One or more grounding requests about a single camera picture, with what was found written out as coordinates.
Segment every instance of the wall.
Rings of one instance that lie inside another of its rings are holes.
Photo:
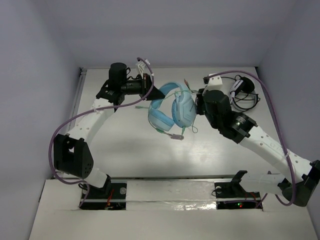
[[[82,67],[258,66],[295,0],[46,0]]]
[[[0,1],[0,233],[28,239],[45,179],[48,145],[71,111],[79,69],[48,6]]]
[[[320,160],[320,1],[298,1],[268,50],[258,74],[276,104],[288,147]],[[308,209],[320,236],[320,186]]]

